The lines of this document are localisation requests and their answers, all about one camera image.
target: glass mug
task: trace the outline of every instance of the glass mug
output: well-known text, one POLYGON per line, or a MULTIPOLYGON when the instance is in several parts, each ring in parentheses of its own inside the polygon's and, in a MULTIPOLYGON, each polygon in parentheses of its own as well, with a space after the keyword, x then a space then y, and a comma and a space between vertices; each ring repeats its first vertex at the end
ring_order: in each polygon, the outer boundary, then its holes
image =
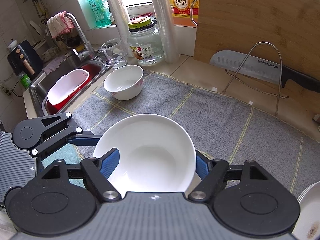
POLYGON ((128 55, 125 51, 124 42, 121 40, 121 38, 115 38, 103 44, 101 49, 98 51, 98 59, 103 65, 107 67, 112 65, 112 67, 115 69, 127 65, 128 55), (107 61, 101 59, 101 52, 104 53, 107 61))

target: green jar lid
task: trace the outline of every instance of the green jar lid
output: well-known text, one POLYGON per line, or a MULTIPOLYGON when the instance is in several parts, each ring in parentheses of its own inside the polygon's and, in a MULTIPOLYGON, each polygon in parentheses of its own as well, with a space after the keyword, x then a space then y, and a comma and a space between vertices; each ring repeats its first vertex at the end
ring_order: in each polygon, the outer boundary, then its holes
POLYGON ((146 27, 151 24, 152 24, 152 21, 151 21, 150 17, 143 16, 143 17, 139 17, 137 19, 130 21, 128 23, 128 26, 129 26, 129 30, 136 30, 136 29, 141 29, 141 28, 146 27))

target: tiled countertop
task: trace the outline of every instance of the tiled countertop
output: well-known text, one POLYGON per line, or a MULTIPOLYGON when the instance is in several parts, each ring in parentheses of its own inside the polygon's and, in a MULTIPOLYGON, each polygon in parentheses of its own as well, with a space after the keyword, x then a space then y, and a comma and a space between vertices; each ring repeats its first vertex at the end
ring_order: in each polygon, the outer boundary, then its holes
MULTIPOLYGON (((136 64, 135 59, 132 59, 130 64, 136 64)), ((181 55, 178 63, 167 64, 161 62, 157 65, 145 67, 155 72, 172 76, 180 81, 191 83, 193 85, 203 87, 206 89, 216 88, 218 92, 222 92, 225 85, 231 78, 227 75, 224 69, 202 63, 193 59, 193 57, 181 55)), ((105 75, 100 77, 92 86, 90 86, 69 108, 68 111, 72 112, 83 101, 86 100, 95 90, 103 84, 106 76, 108 76, 113 70, 108 71, 105 75)), ((277 91, 271 91, 271 88, 261 84, 244 76, 241 77, 243 81, 249 85, 259 87, 263 91, 277 93, 277 91)), ((227 95, 234 98, 238 98, 241 101, 253 103, 253 106, 269 113, 274 114, 276 107, 276 97, 272 97, 258 91, 255 91, 246 85, 234 80, 227 90, 227 95)), ((35 118, 36 112, 34 110, 29 91, 23 93, 24 102, 28 118, 35 118)), ((309 113, 302 105, 294 101, 292 98, 280 99, 278 118, 287 122, 288 124, 302 130, 310 137, 320 141, 320 132, 318 125, 312 120, 312 114, 309 113)))

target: power outlet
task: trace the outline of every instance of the power outlet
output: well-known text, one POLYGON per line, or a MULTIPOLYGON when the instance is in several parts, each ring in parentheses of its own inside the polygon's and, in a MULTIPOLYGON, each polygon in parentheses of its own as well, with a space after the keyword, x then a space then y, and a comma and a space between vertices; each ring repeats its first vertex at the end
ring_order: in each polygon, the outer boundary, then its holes
POLYGON ((11 90, 9 88, 5 87, 3 84, 0 84, 0 90, 2 90, 7 96, 11 95, 11 90))

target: cutting board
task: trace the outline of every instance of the cutting board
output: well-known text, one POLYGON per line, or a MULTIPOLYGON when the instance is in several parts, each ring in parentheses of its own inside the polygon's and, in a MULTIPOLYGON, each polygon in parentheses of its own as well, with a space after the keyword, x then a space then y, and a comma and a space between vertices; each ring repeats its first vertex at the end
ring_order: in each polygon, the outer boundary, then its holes
MULTIPOLYGON (((284 65, 320 80, 320 0, 200 0, 199 6, 194 59, 209 63, 224 49, 247 54, 255 43, 268 41, 284 65)), ((279 62, 266 45, 252 55, 279 62)), ((292 81, 282 92, 320 113, 319 93, 292 81)))

